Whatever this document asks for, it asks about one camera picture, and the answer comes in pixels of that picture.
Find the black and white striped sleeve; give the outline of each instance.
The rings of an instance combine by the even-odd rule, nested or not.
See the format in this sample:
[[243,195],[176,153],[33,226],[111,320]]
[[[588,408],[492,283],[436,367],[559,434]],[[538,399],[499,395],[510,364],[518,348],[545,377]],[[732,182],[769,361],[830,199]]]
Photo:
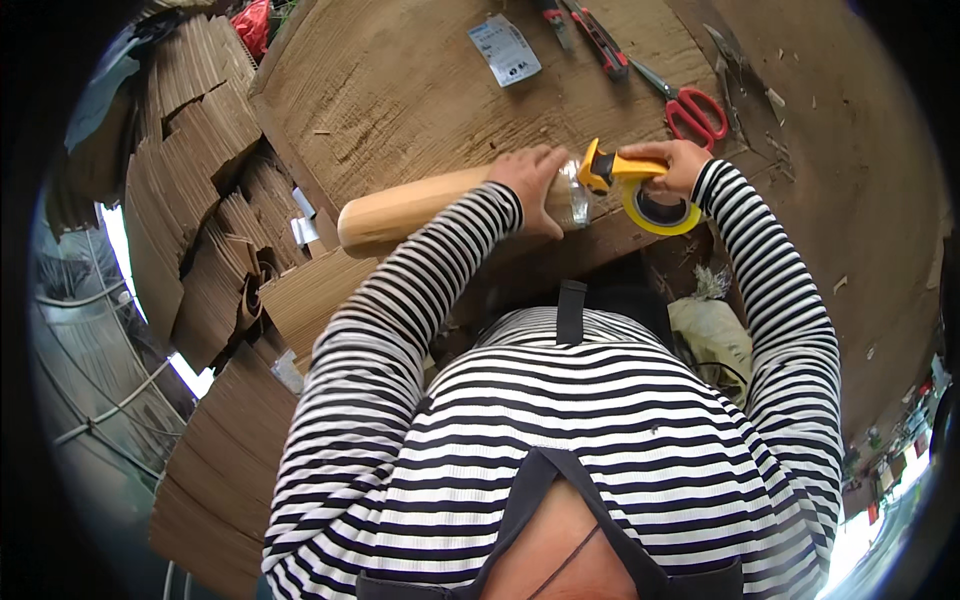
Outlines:
[[[508,187],[473,189],[384,260],[317,339],[264,540],[262,568],[279,596],[299,597],[308,582],[352,594],[359,567],[334,525],[378,510],[421,398],[427,344],[493,246],[521,222]],[[365,518],[352,523],[371,527]]]
[[730,253],[754,341],[747,416],[791,479],[829,557],[840,510],[840,350],[806,266],[770,208],[731,164],[712,160],[694,202]]

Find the person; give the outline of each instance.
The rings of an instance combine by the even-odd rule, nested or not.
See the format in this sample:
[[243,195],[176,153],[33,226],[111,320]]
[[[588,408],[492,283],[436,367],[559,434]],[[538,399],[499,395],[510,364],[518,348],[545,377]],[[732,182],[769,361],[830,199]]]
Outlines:
[[719,226],[754,343],[745,410],[637,318],[580,310],[577,286],[572,304],[562,291],[503,316],[423,390],[427,344],[493,247],[563,236],[543,202],[566,151],[503,155],[317,340],[265,535],[277,598],[812,598],[825,584],[840,374],[817,289],[728,162],[685,141],[619,152],[665,160],[651,188]]

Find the yellow tape roll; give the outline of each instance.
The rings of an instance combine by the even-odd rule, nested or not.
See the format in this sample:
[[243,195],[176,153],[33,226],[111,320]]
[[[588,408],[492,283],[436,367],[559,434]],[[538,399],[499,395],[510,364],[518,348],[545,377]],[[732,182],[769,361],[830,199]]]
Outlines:
[[637,191],[639,191],[638,188],[641,183],[642,180],[622,181],[624,189],[622,199],[623,209],[627,211],[627,214],[630,215],[634,223],[657,235],[680,235],[687,233],[700,223],[700,216],[702,214],[700,208],[696,204],[686,200],[684,200],[684,202],[689,203],[689,212],[686,214],[686,217],[676,225],[657,225],[645,219],[643,215],[640,214],[640,208],[636,203]]

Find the black apron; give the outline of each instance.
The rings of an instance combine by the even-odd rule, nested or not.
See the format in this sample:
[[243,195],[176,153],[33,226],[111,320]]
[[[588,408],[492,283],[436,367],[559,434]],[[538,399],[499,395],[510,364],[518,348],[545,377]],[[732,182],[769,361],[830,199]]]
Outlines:
[[520,464],[514,486],[507,498],[507,508],[500,522],[493,552],[487,558],[473,583],[461,588],[421,586],[384,581],[368,577],[361,571],[357,578],[359,600],[476,600],[480,597],[496,560],[514,543],[546,496],[558,475],[577,489],[593,513],[601,531],[627,568],[642,600],[740,600],[743,598],[743,569],[740,559],[722,569],[696,575],[669,577],[643,550],[613,522],[600,492],[589,473],[570,450],[534,447]]

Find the striped shirt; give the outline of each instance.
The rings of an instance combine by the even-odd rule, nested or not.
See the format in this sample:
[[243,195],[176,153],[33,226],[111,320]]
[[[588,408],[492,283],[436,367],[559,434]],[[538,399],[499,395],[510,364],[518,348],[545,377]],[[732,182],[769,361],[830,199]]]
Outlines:
[[262,567],[276,597],[351,598],[361,570],[457,588],[496,541],[530,448],[577,455],[611,518],[669,576],[739,557],[746,597],[827,579],[840,500],[839,349],[783,228],[722,160],[693,201],[719,226],[754,341],[744,411],[643,325],[555,307],[504,316],[424,392],[421,362],[495,244],[521,227],[487,182],[400,245],[314,346],[277,475]]

